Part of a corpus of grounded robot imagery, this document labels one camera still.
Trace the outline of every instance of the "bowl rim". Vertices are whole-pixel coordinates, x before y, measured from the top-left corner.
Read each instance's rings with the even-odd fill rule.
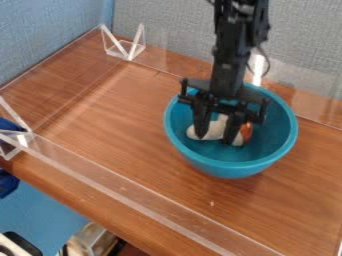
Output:
[[[275,161],[277,161],[291,150],[296,138],[298,138],[298,132],[299,132],[299,127],[298,127],[298,120],[294,114],[292,109],[290,108],[290,106],[287,105],[287,103],[284,102],[284,100],[271,91],[268,91],[267,89],[257,87],[249,83],[244,83],[244,85],[248,88],[252,88],[256,91],[260,91],[265,96],[268,96],[273,101],[276,101],[276,103],[280,105],[280,107],[284,109],[286,114],[288,116],[290,119],[290,135],[288,138],[286,140],[286,142],[283,143],[282,147],[272,152],[269,155],[256,159],[256,160],[249,160],[249,161],[244,161],[244,162],[232,162],[232,161],[221,161],[221,160],[216,160],[216,159],[211,159],[203,155],[200,155],[199,153],[196,153],[195,151],[192,151],[177,139],[173,130],[171,129],[171,111],[173,109],[173,106],[177,103],[177,96],[175,96],[167,106],[165,112],[164,112],[164,129],[165,129],[165,134],[168,136],[168,139],[171,141],[171,143],[173,144],[173,146],[176,147],[176,149],[181,152],[181,154],[188,157],[191,160],[204,164],[204,165],[211,165],[215,166],[217,168],[227,168],[227,165],[229,165],[229,168],[235,168],[235,169],[244,169],[248,167],[260,167],[264,166],[267,164],[273,163]]]

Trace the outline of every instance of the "wooden tabletop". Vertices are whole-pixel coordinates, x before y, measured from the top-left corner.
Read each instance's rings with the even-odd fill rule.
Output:
[[[167,62],[155,55],[160,51]],[[209,73],[209,64],[152,47],[137,61],[179,76],[204,78]],[[1,95],[37,134],[279,253],[335,255],[342,237],[342,136],[338,129],[307,119],[342,128],[340,102],[265,81],[307,118],[298,119],[296,145],[261,174],[216,179],[189,166],[165,137],[163,112],[179,92],[179,77],[167,72],[106,57],[93,31]],[[216,255],[28,154],[2,165],[148,254]]]

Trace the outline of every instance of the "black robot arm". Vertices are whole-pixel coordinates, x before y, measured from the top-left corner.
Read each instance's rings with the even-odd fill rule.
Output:
[[[267,40],[268,0],[207,0],[213,5],[216,44],[212,49],[211,80],[184,79],[179,102],[189,104],[193,113],[195,133],[199,138],[208,132],[212,112],[229,116],[223,143],[231,144],[240,126],[261,124],[267,101],[243,85],[247,63],[253,47]],[[196,95],[187,88],[197,89]],[[257,105],[257,111],[248,109]]]

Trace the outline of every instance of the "blue fabric wall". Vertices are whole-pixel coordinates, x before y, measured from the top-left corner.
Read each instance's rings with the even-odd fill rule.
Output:
[[[0,0],[0,84],[101,22],[113,0]]]
[[[111,25],[112,10],[113,0],[0,0],[0,84],[100,23]],[[85,221],[22,182],[0,200],[0,233],[21,234],[44,256]]]

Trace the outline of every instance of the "teal bowl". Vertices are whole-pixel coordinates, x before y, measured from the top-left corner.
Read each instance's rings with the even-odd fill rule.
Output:
[[[164,113],[165,133],[177,151],[197,170],[219,178],[237,179],[260,173],[288,153],[298,137],[296,118],[282,98],[251,84],[245,87],[269,100],[269,107],[265,122],[253,126],[252,138],[243,147],[187,137],[192,110],[188,105],[177,103],[177,97],[171,100]]]

